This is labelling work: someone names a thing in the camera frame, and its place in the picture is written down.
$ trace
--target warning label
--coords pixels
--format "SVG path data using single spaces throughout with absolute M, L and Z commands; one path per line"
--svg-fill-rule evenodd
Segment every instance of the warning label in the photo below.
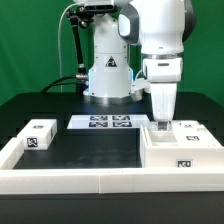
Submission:
M 107 62 L 106 67 L 117 67 L 117 64 L 112 56 L 110 57 L 109 61 Z

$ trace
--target cube with marker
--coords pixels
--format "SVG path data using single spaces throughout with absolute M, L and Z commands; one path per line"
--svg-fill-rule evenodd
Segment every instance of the cube with marker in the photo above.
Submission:
M 46 150 L 56 133 L 56 119 L 32 119 L 17 137 L 23 139 L 26 150 Z

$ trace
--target black cable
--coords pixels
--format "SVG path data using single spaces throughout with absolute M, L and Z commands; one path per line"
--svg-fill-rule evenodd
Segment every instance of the black cable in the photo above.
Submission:
M 75 82 L 73 82 L 73 83 L 61 83 L 61 82 L 65 81 L 65 80 L 68 80 L 68 79 L 75 79 Z M 86 80 L 77 80 L 75 75 L 65 76 L 65 77 L 62 77 L 60 79 L 55 80 L 54 82 L 52 82 L 51 84 L 49 84 L 48 86 L 43 88 L 41 90 L 41 93 L 47 93 L 47 91 L 54 86 L 71 85 L 71 84 L 84 85 L 85 82 L 86 82 Z

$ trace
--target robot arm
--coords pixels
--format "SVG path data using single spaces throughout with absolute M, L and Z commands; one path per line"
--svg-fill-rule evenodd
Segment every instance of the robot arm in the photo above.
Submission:
M 151 92 L 153 115 L 158 122 L 173 118 L 177 82 L 181 80 L 183 67 L 183 34 L 185 27 L 185 39 L 193 31 L 192 15 L 190 0 L 133 0 L 119 15 L 120 36 L 129 44 L 142 45 L 146 79 L 136 80 L 132 93 L 139 93 L 142 87 Z

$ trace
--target black table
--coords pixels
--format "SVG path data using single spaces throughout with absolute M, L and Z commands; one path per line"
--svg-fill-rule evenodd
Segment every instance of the black table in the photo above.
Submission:
M 141 167 L 138 129 L 67 130 L 70 117 L 79 114 L 147 114 L 152 120 L 151 100 L 145 96 L 137 103 L 98 105 L 72 93 L 21 94 L 0 107 L 0 148 L 30 119 L 57 119 L 58 133 L 48 152 L 26 151 L 15 169 Z M 198 120 L 224 145 L 224 108 L 206 96 L 178 93 L 174 119 Z M 108 142 L 110 151 L 105 147 Z M 4 224 L 221 224 L 223 209 L 224 192 L 0 196 L 0 221 Z

